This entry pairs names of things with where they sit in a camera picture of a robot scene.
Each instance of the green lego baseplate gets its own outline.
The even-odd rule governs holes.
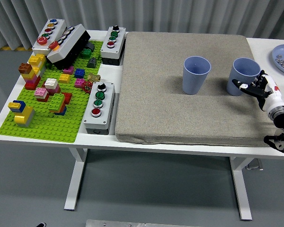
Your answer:
[[[89,59],[82,59],[80,55],[72,64],[75,70],[85,70],[85,80],[87,80],[89,73],[98,74],[102,60],[100,50],[103,42],[90,42],[95,45],[91,58],[95,57],[97,59],[97,67],[95,69],[87,68],[86,65]],[[54,65],[46,63],[46,70],[37,87],[41,87],[48,78],[57,79],[59,83],[59,77],[62,73],[62,70],[58,70]],[[50,96],[47,102],[39,102],[34,96],[35,91],[26,90],[23,87],[17,100],[24,101],[26,105],[33,107],[35,110],[34,118],[28,128],[20,127],[14,122],[15,115],[10,111],[0,127],[0,135],[73,143],[77,137],[89,100],[89,94],[80,88],[75,88],[75,81],[76,78],[74,75],[71,75],[71,80],[68,84],[59,83],[61,92],[72,93],[71,101],[66,105],[67,111],[64,116],[49,112],[48,106],[53,96]]]

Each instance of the white table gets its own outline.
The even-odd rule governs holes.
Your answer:
[[[103,41],[107,33],[106,31],[88,32],[92,40],[99,41]],[[281,72],[274,65],[271,57],[271,51],[276,46],[284,44],[284,40],[254,38],[248,38],[247,40],[251,47],[255,60],[259,63],[260,67],[264,69],[267,74],[273,77],[282,92],[282,99],[284,101],[284,73]],[[81,124],[80,126],[79,133],[74,143],[36,140],[0,135],[0,143],[69,148],[72,155],[76,159],[76,163],[74,166],[71,183],[64,207],[65,210],[75,209],[77,195],[80,189],[82,172],[85,164],[85,158],[87,155],[88,148],[90,148],[230,157],[241,219],[252,220],[244,179],[242,175],[242,168],[249,164],[254,158],[282,159],[284,158],[283,153],[269,147],[247,148],[172,144],[141,145],[119,142],[116,136],[114,135],[114,132],[115,118],[117,112],[116,107],[118,105],[118,94],[120,93],[122,79],[122,66],[101,65],[98,73],[99,75],[101,75],[101,81],[113,82],[115,84],[116,101],[109,135],[87,134],[83,124]],[[24,84],[25,82],[20,76],[0,113],[0,127],[9,113],[8,103],[12,102],[18,97]]]

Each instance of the gray cushion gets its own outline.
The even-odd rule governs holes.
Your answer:
[[[183,63],[205,57],[212,65],[200,91],[182,91]],[[129,32],[115,134],[119,141],[262,147],[275,127],[257,100],[226,91],[232,63],[253,59],[239,35]]]

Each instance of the cup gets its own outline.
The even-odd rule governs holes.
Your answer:
[[[240,96],[243,94],[232,82],[233,79],[238,81],[251,84],[256,76],[259,75],[261,71],[260,66],[254,60],[249,58],[238,58],[232,64],[231,73],[227,82],[227,92],[232,96]]]
[[[211,68],[209,61],[203,57],[186,58],[183,68],[183,91],[189,95],[198,93]]]

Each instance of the gray floor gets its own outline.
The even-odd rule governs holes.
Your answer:
[[[0,51],[0,111],[30,52]],[[0,227],[84,227],[87,219],[200,227],[284,227],[284,160],[243,172],[253,221],[240,221],[230,164],[203,157],[90,150],[75,211],[64,211],[68,149],[0,144]]]

